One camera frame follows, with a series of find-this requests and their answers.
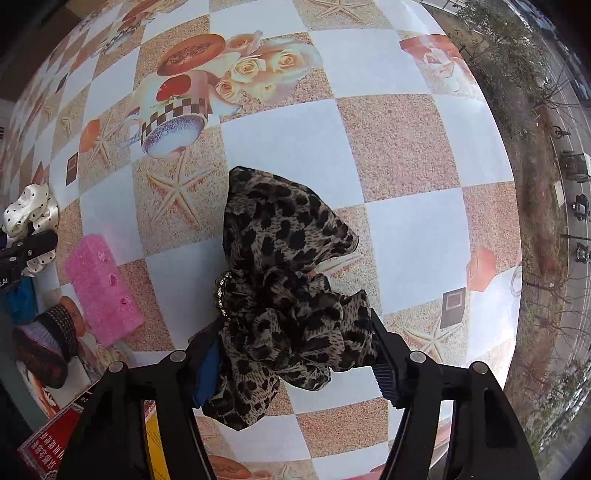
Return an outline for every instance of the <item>pink sponge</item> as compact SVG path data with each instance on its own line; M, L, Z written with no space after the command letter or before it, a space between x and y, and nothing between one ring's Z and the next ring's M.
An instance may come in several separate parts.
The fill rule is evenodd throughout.
M66 274L97 341L111 346L143 324L134 296L100 235L86 235L66 260Z

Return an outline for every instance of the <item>leopard print bow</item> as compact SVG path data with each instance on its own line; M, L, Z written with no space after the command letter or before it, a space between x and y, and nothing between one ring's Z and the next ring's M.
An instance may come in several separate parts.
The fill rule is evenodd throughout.
M223 226L230 270L220 279L218 298L222 359L205 415L240 430L265 416L280 378L319 390L330 369L375 362L365 291L341 295L324 275L309 275L358 243L309 188L250 168L230 171Z

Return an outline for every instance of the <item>white polka dot scrunchie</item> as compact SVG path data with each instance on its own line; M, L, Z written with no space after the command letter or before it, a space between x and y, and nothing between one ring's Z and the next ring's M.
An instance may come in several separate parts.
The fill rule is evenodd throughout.
M9 242L27 236L29 223L33 225L34 235L45 230L56 231L58 222L57 202L49 192L48 185L28 185L18 200L2 212L2 230L8 235ZM34 277L55 257L56 251L52 250L32 258L27 261L22 274Z

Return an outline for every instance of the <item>leopard print fabric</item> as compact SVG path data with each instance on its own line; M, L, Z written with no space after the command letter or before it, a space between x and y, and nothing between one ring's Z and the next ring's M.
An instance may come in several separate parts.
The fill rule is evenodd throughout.
M311 274L359 238L309 188L236 167L224 215L230 266L222 296L216 394L203 413L240 430L265 416L280 378L319 390L330 369L372 365L378 344L365 291L346 296Z

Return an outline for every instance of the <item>metal bolt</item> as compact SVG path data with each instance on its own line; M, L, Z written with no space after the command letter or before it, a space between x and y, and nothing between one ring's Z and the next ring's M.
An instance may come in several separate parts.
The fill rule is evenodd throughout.
M187 354L183 350L176 350L170 354L170 359L173 362L179 363L187 358Z
M117 360L109 365L109 372L112 372L114 374L121 372L122 370L123 370L123 362L120 362L119 360Z
M472 368L474 369L474 371L477 374L483 375L486 372L488 372L488 367L483 362L474 362L474 364L472 365Z
M414 352L410 352L410 359L416 364L422 364L427 359L427 355L415 350Z

